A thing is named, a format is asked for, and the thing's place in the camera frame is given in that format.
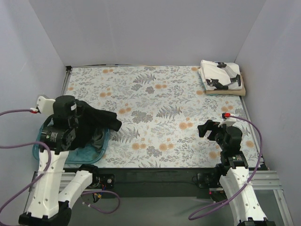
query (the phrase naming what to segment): blue basket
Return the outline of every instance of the blue basket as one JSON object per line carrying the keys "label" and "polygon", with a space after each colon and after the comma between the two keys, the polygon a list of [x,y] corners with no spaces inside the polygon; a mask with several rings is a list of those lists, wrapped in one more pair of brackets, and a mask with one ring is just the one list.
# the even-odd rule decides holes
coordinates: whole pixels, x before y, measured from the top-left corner
{"label": "blue basket", "polygon": [[[43,126],[41,126],[39,135],[37,137],[37,141],[40,140],[41,132],[43,130]],[[105,151],[107,150],[107,146],[109,143],[110,130],[103,129],[103,147],[100,151],[97,151],[95,147],[91,144],[87,144],[84,148],[77,148],[74,151],[69,151],[69,155],[66,159],[66,164],[93,164],[99,161]],[[32,148],[32,155],[36,160],[39,160],[39,145],[34,145]]]}

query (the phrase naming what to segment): gray floor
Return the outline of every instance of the gray floor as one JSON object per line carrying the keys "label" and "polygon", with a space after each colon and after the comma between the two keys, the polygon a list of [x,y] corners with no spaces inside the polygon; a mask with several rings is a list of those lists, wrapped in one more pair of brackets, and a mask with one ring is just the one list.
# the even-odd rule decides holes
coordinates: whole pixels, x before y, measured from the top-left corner
{"label": "gray floor", "polygon": [[[259,203],[268,219],[277,226],[284,226],[273,191],[256,191]],[[175,198],[122,198],[120,208],[113,214],[102,214],[82,205],[79,199],[72,209],[69,226],[232,226],[233,216],[230,206],[226,206],[203,219],[189,221],[194,210],[207,203],[197,202],[194,197]],[[116,199],[103,199],[97,206],[105,210],[113,209]]]}

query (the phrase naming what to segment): cable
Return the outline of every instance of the cable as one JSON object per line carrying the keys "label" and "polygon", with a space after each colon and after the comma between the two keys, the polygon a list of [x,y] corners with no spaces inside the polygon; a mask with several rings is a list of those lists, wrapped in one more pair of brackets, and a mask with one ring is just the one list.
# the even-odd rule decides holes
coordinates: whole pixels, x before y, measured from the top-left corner
{"label": "cable", "polygon": [[[111,211],[105,211],[105,210],[102,210],[102,209],[100,209],[100,208],[98,208],[98,207],[96,207],[94,205],[91,205],[90,203],[87,203],[87,202],[83,202],[83,203],[86,204],[89,207],[92,207],[93,209],[95,209],[95,210],[97,210],[98,212],[101,212],[101,213],[110,214],[110,213],[115,212],[119,208],[120,202],[121,202],[119,195],[117,193],[115,193],[115,192],[108,191],[108,190],[105,190],[105,191],[102,191],[102,192],[104,192],[104,193],[110,193],[110,194],[113,194],[113,195],[115,195],[117,197],[117,199],[118,199],[118,205],[117,205],[117,207],[115,209],[113,209]],[[87,195],[87,194],[93,194],[93,193],[95,193],[95,191],[94,192],[84,192],[83,194],[81,194],[81,196]]]}
{"label": "cable", "polygon": [[[257,160],[257,163],[256,163],[256,166],[255,166],[255,168],[254,168],[253,173],[250,175],[249,179],[247,180],[247,183],[249,183],[249,182],[252,180],[252,178],[254,177],[254,175],[255,175],[255,173],[256,173],[256,171],[257,171],[257,169],[258,169],[258,166],[259,166],[259,164],[260,164],[260,159],[261,159],[261,156],[262,156],[262,135],[261,135],[261,132],[259,131],[258,127],[255,126],[254,123],[252,123],[252,122],[249,121],[248,119],[244,119],[244,118],[241,118],[241,117],[238,117],[238,116],[232,116],[232,115],[230,115],[230,117],[231,117],[231,118],[235,118],[235,119],[239,119],[239,120],[243,120],[243,121],[246,121],[246,122],[250,123],[250,124],[257,130],[258,135],[259,135],[259,139],[260,139],[259,157],[258,157],[258,160]],[[214,203],[214,205],[220,204],[218,207],[215,207],[214,209],[212,209],[212,210],[210,210],[210,211],[208,211],[208,212],[206,212],[206,213],[203,213],[203,214],[201,214],[201,215],[199,215],[199,216],[197,216],[197,217],[193,217],[193,215],[195,215],[196,213],[200,212],[201,210],[204,210],[204,209],[206,209],[206,208],[208,208],[208,207],[212,207],[212,206],[214,206],[214,205],[211,204],[211,205],[202,207],[202,208],[200,208],[200,209],[194,211],[193,213],[191,213],[191,214],[189,215],[188,219],[189,219],[189,220],[200,219],[200,218],[203,218],[203,217],[205,217],[205,216],[207,216],[207,215],[209,215],[209,214],[211,214],[211,213],[213,213],[213,212],[219,210],[219,209],[222,208],[223,206],[229,204],[229,202],[231,202],[235,197],[237,197],[237,196],[245,189],[246,186],[247,186],[247,184],[244,184],[244,185],[243,185],[243,186],[242,186],[242,187],[241,187],[241,188],[240,188],[240,189],[239,189],[239,190],[238,190],[231,198],[229,198],[228,200]]]}
{"label": "cable", "polygon": [[[20,109],[20,110],[11,110],[11,111],[6,111],[6,112],[1,112],[0,116],[8,114],[8,113],[16,113],[16,112],[32,112],[32,110],[30,109]],[[44,172],[46,172],[50,166],[50,162],[51,162],[51,152],[50,152],[50,148],[43,142],[40,141],[35,141],[35,142],[30,142],[30,143],[26,143],[26,144],[21,144],[21,145],[10,145],[10,146],[3,146],[0,145],[0,149],[11,149],[11,148],[18,148],[18,147],[24,147],[24,146],[29,146],[29,145],[34,145],[34,144],[38,144],[43,146],[48,153],[48,161],[46,163],[46,167],[44,168]],[[9,200],[7,200],[1,207],[0,207],[0,214],[1,212],[4,210],[4,208],[10,204],[16,197],[18,197],[21,193],[23,193],[24,191],[26,191],[29,187],[31,187],[32,185],[34,185],[38,180],[40,180],[42,178],[44,174],[41,173],[40,175],[38,175],[30,184],[28,184],[27,186],[25,186],[23,189],[21,189],[21,191],[19,191],[18,193],[16,193],[13,197],[11,197]],[[0,221],[0,225],[1,226],[11,226],[11,225],[6,225],[4,223],[2,223]]]}

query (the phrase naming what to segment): folded fabric stack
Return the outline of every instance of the folded fabric stack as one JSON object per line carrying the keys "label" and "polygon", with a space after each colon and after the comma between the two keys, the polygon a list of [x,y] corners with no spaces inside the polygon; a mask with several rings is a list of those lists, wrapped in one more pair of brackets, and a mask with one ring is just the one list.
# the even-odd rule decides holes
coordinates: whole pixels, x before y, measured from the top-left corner
{"label": "folded fabric stack", "polygon": [[207,94],[246,94],[239,66],[235,63],[202,60],[199,73]]}

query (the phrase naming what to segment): floral tablecloth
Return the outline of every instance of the floral tablecloth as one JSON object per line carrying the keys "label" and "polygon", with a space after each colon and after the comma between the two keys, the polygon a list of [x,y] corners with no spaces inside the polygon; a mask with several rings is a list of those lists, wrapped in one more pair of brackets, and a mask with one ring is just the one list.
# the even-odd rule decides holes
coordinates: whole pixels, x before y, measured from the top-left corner
{"label": "floral tablecloth", "polygon": [[[221,150],[199,138],[197,126],[222,121],[225,111],[246,117],[238,96],[206,95],[193,66],[73,68],[66,94],[116,112],[123,123],[119,132],[111,131],[98,167],[214,167]],[[250,126],[235,125],[243,131],[241,150],[254,167],[258,151]]]}

